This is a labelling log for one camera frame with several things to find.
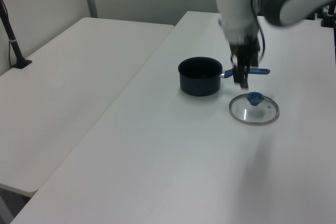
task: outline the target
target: saucepan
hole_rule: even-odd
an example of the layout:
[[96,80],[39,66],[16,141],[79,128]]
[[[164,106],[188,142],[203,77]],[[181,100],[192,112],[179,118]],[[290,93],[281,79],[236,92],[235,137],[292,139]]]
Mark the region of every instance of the saucepan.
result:
[[[223,71],[222,64],[208,57],[194,57],[186,59],[178,66],[181,89],[196,97],[205,97],[216,93],[221,78],[229,78],[233,70]],[[250,74],[269,74],[269,69],[251,68]]]

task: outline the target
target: metal rim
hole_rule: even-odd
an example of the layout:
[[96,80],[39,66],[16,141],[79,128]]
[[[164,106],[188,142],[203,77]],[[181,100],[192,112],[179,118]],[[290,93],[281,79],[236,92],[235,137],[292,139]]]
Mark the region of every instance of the metal rim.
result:
[[264,96],[264,99],[266,99],[269,103],[271,103],[271,104],[275,107],[275,109],[276,109],[276,112],[277,112],[277,113],[276,113],[276,115],[275,115],[274,118],[272,118],[270,121],[267,121],[267,122],[247,122],[247,121],[244,121],[244,120],[238,118],[238,117],[232,112],[232,110],[231,110],[232,104],[233,104],[235,101],[237,101],[238,99],[240,99],[240,98],[242,98],[242,97],[246,97],[246,95],[248,95],[248,94],[241,94],[241,95],[239,95],[239,96],[237,96],[237,97],[234,97],[234,98],[230,101],[230,104],[229,104],[229,110],[230,110],[230,114],[231,114],[231,116],[232,116],[234,119],[236,119],[236,120],[238,120],[238,121],[240,121],[240,122],[242,122],[242,123],[249,124],[249,125],[265,125],[265,124],[269,124],[269,123],[274,122],[274,121],[279,117],[279,114],[280,114],[280,112],[279,112],[279,106],[278,106],[278,105],[276,104],[276,102],[273,101],[271,98]]

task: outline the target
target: pot handle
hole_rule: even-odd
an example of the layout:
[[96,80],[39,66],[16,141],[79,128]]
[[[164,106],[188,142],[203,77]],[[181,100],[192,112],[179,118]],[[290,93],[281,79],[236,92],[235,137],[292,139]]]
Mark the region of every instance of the pot handle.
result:
[[[248,73],[250,74],[269,74],[271,70],[266,68],[250,68]],[[233,69],[226,70],[224,73],[220,75],[221,78],[229,78],[233,76]]]

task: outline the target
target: blue handle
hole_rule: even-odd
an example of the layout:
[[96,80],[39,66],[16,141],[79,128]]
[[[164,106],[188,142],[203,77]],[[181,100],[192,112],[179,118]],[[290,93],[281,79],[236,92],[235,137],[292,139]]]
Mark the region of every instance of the blue handle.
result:
[[[250,74],[269,74],[271,70],[266,68],[250,68],[250,71],[248,73]],[[226,70],[224,72],[224,78],[229,78],[233,76],[233,69]]]
[[252,74],[269,74],[271,73],[271,70],[266,68],[250,68],[249,73]]
[[264,96],[258,92],[251,92],[248,94],[247,100],[252,106],[257,106],[264,100]]

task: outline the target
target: black pot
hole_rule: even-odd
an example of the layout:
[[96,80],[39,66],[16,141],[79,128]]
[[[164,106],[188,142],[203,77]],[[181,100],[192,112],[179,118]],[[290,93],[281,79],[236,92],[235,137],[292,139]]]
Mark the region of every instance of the black pot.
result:
[[222,64],[212,58],[194,57],[178,66],[181,89],[190,95],[204,97],[216,93],[220,85]]

